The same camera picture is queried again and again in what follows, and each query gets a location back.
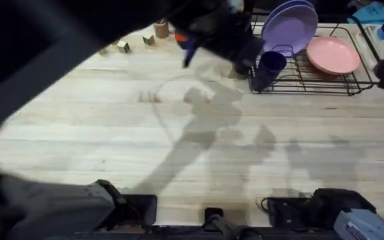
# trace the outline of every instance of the wooden block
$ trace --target wooden block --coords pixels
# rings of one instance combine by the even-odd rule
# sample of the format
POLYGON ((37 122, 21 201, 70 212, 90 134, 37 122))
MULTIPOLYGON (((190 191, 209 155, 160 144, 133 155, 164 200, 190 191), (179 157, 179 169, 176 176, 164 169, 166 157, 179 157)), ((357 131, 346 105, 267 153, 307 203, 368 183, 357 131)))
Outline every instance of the wooden block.
POLYGON ((168 22, 164 19, 154 23, 153 28, 155 30, 157 38, 164 39, 170 35, 168 22))
POLYGON ((117 43, 117 48, 120 53, 128 53, 130 51, 130 46, 128 46, 128 43, 119 40, 117 43))
POLYGON ((142 35, 142 38, 147 45, 152 45, 155 42, 155 38, 152 33, 144 34, 142 35))

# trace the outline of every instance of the cup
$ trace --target cup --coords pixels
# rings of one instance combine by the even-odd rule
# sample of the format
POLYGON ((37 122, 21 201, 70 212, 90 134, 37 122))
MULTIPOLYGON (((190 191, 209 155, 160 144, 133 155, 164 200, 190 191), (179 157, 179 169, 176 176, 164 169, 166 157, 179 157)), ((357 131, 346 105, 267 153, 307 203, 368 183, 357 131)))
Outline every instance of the cup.
POLYGON ((268 51, 260 57, 259 66, 252 80, 252 88, 255 91, 263 91, 272 84, 287 66, 287 59, 276 51, 268 51))

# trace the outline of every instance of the wooden tabletop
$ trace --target wooden tabletop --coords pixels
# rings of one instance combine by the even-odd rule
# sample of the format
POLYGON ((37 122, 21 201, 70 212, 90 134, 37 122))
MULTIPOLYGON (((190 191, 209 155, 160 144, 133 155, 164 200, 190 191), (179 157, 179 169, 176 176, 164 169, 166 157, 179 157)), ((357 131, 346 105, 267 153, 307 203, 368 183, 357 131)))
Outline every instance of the wooden tabletop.
POLYGON ((356 190, 384 218, 384 90, 254 95, 204 50, 182 69, 172 36, 123 40, 130 54, 92 56, 4 124, 1 170, 157 194, 160 225, 197 225, 222 207, 268 226, 262 197, 319 187, 356 190))

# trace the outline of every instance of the dark background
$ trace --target dark background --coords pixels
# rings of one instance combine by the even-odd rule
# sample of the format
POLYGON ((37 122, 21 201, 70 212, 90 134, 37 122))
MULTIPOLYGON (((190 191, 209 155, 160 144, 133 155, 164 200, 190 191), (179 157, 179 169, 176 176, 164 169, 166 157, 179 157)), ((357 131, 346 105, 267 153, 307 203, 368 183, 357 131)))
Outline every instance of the dark background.
MULTIPOLYGON (((287 0, 255 0, 255 8, 272 11, 274 8, 280 4, 286 2, 287 0)), ((330 23, 332 20, 330 18, 322 17, 322 15, 338 15, 346 14, 352 15, 357 11, 355 7, 348 8, 347 5, 351 0, 308 0, 311 2, 315 9, 317 10, 318 15, 320 15, 320 22, 330 23)))

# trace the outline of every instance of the wooden table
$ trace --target wooden table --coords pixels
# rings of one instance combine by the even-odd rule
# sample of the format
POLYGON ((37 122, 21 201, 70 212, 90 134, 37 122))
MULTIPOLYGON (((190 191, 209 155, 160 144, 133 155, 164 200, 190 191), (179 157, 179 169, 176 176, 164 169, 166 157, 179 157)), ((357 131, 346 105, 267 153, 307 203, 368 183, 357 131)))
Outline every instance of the wooden table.
POLYGON ((172 37, 125 40, 132 53, 92 56, 4 124, 1 170, 157 194, 160 225, 200 224, 213 206, 268 226, 262 197, 318 187, 356 190, 384 218, 383 90, 254 95, 204 50, 182 69, 172 37))

